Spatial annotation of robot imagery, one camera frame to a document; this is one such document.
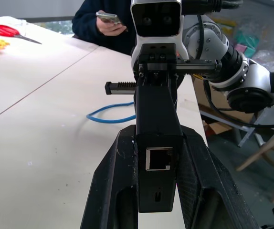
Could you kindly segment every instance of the smartphone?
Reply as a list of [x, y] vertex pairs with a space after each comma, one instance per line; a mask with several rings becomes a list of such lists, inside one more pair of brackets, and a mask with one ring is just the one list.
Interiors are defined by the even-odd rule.
[[95, 13], [95, 15], [101, 19], [101, 21], [103, 21], [104, 23], [114, 23], [115, 25], [117, 24], [122, 24], [122, 21], [118, 18], [118, 15], [116, 14], [112, 14], [112, 13], [101, 13], [101, 12], [97, 12]]

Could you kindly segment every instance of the dark sweater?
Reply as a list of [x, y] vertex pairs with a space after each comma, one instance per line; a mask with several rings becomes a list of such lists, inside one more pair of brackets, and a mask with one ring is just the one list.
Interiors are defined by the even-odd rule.
[[[131, 0], [85, 0], [72, 20], [73, 32], [84, 41], [130, 55], [136, 39], [130, 4]], [[128, 32], [123, 32], [116, 37], [101, 34], [96, 26], [95, 16], [99, 10], [117, 14], [127, 26]]]

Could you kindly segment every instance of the white table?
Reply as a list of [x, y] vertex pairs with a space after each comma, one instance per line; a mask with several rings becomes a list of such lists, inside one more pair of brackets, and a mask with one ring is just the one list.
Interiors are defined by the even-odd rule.
[[0, 24], [17, 28], [42, 45], [17, 38], [0, 50], [0, 113], [79, 61], [97, 45], [68, 38], [21, 20], [1, 17]]
[[[104, 90], [106, 81], [133, 80], [130, 62], [99, 47], [0, 115], [0, 229], [80, 227], [94, 170], [117, 133], [135, 123], [99, 124], [85, 115], [133, 100]], [[133, 113], [131, 106], [100, 116]], [[205, 139], [190, 77], [179, 89], [178, 115]], [[173, 212], [139, 214], [139, 228], [184, 228], [178, 193]]]

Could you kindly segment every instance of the camera lens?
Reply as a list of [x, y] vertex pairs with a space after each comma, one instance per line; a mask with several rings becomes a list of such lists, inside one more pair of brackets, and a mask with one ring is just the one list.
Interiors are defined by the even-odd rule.
[[165, 16], [165, 17], [163, 18], [163, 21], [164, 21], [164, 24], [165, 24], [165, 25], [170, 25], [170, 24], [172, 24], [172, 18], [171, 18], [170, 16]]
[[151, 25], [152, 24], [151, 18], [148, 18], [148, 17], [145, 17], [143, 19], [143, 22], [144, 22], [145, 25]]

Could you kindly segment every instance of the black cable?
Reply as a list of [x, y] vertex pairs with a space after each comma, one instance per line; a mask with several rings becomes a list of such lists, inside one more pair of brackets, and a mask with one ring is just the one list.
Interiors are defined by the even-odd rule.
[[202, 20], [202, 17], [198, 15], [198, 20], [199, 20], [199, 27], [200, 27], [200, 44], [199, 48], [196, 54], [195, 59], [199, 60], [200, 57], [202, 56], [203, 48], [204, 48], [204, 43], [205, 43], [205, 32], [204, 32], [204, 23]]
[[221, 8], [222, 9], [237, 9], [241, 7], [243, 0], [222, 0]]
[[241, 122], [241, 121], [238, 121], [224, 113], [222, 113], [221, 111], [219, 111], [219, 109], [213, 104], [212, 100], [211, 100], [211, 89], [210, 89], [210, 86], [209, 86], [209, 83], [208, 81], [204, 80], [204, 91], [205, 91], [205, 95], [206, 95], [206, 98], [208, 100], [208, 103], [210, 105], [210, 107], [215, 110], [217, 113], [219, 113], [221, 116], [223, 116], [224, 118], [234, 122], [234, 123], [237, 123], [237, 124], [240, 124], [240, 125], [244, 125], [244, 126], [247, 126], [247, 127], [253, 127], [253, 128], [274, 128], [274, 125], [254, 125], [254, 124], [250, 124], [250, 123], [245, 123], [245, 122]]
[[217, 108], [219, 111], [234, 111], [232, 108]]

